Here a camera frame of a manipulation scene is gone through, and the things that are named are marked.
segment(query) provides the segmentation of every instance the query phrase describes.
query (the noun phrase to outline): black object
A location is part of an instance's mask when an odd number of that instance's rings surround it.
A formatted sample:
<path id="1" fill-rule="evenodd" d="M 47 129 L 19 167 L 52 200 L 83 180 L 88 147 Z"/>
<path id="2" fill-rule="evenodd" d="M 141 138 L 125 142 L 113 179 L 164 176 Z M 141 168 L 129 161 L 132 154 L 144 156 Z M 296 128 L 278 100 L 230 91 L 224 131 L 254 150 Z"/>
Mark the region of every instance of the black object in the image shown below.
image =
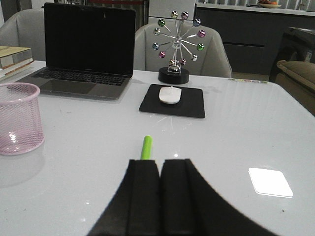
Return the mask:
<path id="1" fill-rule="evenodd" d="M 159 176 L 152 160 L 130 160 L 113 199 L 88 236 L 158 236 Z"/>
<path id="2" fill-rule="evenodd" d="M 162 234 L 195 235 L 196 222 L 184 161 L 165 161 L 161 173 L 160 192 Z"/>
<path id="3" fill-rule="evenodd" d="M 88 236 L 276 236 L 224 200 L 190 159 L 130 160 Z"/>
<path id="4" fill-rule="evenodd" d="M 167 67 L 158 70 L 158 80 L 173 85 L 182 85 L 189 81 L 189 71 L 181 69 L 181 74 L 168 72 Z"/>
<path id="5" fill-rule="evenodd" d="M 195 210 L 196 235 L 203 236 L 275 236 L 248 219 L 224 200 L 201 176 L 193 163 L 184 161 Z"/>
<path id="6" fill-rule="evenodd" d="M 165 86 L 150 85 L 139 111 L 192 118 L 206 117 L 201 89 L 177 87 L 182 90 L 180 101 L 176 104 L 165 104 L 158 97 L 161 87 Z"/>
<path id="7" fill-rule="evenodd" d="M 315 63 L 315 29 L 289 27 L 283 33 L 278 54 L 271 67 L 270 82 L 274 82 L 277 74 L 281 72 L 277 67 L 280 60 Z"/>

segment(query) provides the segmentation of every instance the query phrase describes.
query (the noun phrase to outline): mesh pencil cup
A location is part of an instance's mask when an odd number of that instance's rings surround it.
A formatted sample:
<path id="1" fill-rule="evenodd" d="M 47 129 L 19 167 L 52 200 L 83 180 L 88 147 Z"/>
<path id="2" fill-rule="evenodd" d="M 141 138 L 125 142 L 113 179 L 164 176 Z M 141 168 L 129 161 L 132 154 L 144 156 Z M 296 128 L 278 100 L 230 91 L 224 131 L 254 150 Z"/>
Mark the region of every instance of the mesh pencil cup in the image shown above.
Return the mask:
<path id="1" fill-rule="evenodd" d="M 0 154 L 25 153 L 43 143 L 38 95 L 36 85 L 0 84 Z"/>

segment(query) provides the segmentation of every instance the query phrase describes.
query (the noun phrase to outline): sofa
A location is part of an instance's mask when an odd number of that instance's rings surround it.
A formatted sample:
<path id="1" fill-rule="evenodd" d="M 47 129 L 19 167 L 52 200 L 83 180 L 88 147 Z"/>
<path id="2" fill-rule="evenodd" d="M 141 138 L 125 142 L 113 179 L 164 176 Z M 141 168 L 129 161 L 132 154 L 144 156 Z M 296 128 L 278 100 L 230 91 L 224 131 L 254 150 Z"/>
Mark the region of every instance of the sofa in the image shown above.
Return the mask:
<path id="1" fill-rule="evenodd" d="M 315 116 L 315 64 L 280 60 L 277 67 L 281 71 L 277 74 L 275 83 Z"/>

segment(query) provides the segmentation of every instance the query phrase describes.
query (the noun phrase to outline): black base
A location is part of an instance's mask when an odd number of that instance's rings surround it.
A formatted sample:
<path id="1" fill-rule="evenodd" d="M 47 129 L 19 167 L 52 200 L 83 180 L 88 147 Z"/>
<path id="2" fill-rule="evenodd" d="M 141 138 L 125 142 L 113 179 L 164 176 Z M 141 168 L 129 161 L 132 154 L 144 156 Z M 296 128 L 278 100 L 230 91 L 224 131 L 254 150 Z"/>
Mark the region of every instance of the black base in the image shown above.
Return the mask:
<path id="1" fill-rule="evenodd" d="M 189 81 L 189 71 L 181 69 L 181 74 L 167 71 L 167 67 L 162 67 L 158 70 L 158 80 L 164 83 L 173 85 L 182 85 Z"/>
<path id="2" fill-rule="evenodd" d="M 276 236 L 230 205 L 190 159 L 130 160 L 87 236 Z"/>

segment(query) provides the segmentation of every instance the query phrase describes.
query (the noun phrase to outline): mouse pad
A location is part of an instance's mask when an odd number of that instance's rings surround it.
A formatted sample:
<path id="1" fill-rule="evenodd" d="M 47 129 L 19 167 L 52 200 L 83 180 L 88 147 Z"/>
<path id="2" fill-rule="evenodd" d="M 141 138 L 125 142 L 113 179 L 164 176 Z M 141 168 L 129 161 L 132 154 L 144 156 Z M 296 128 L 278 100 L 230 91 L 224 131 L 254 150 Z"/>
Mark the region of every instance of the mouse pad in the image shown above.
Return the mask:
<path id="1" fill-rule="evenodd" d="M 139 111 L 181 117 L 205 118 L 203 93 L 199 88 L 178 87 L 182 90 L 181 99 L 176 104 L 166 104 L 159 100 L 158 94 L 161 87 L 167 85 L 150 85 Z"/>

